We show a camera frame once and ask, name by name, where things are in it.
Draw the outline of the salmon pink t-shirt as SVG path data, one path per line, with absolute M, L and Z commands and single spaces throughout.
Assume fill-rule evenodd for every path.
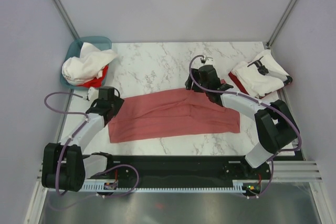
M 108 124 L 110 143 L 172 136 L 239 133 L 240 114 L 183 88 L 128 97 Z

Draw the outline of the white printed t-shirt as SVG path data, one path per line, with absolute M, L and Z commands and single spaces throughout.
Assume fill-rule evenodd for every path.
M 239 62 L 231 72 L 247 91 L 260 96 L 282 89 L 287 76 L 290 76 L 269 49 L 260 52 L 251 62 Z

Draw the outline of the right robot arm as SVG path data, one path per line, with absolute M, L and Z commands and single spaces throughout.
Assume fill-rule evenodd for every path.
M 220 82 L 213 65 L 204 65 L 199 69 L 189 67 L 185 86 L 187 90 L 204 93 L 215 106 L 232 109 L 255 122 L 258 143 L 244 156 L 244 163 L 240 166 L 245 178 L 254 178 L 263 163 L 285 151 L 284 147 L 294 140 L 298 140 L 298 146 L 293 151 L 301 147 L 298 126 L 282 100 L 267 103 L 240 91 L 232 91 L 233 86 Z

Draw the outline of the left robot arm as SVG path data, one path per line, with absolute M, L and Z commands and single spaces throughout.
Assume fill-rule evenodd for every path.
M 111 178 L 115 165 L 107 161 L 108 154 L 83 155 L 83 150 L 93 138 L 118 114 L 124 100 L 114 87 L 92 88 L 98 95 L 92 100 L 86 112 L 67 112 L 52 108 L 47 100 L 59 92 L 53 92 L 44 99 L 46 107 L 66 115 L 82 115 L 79 125 L 58 143 L 48 143 L 44 148 L 41 183 L 48 189 L 55 189 L 59 195 L 67 191 L 78 192 L 86 178 L 98 173 Z

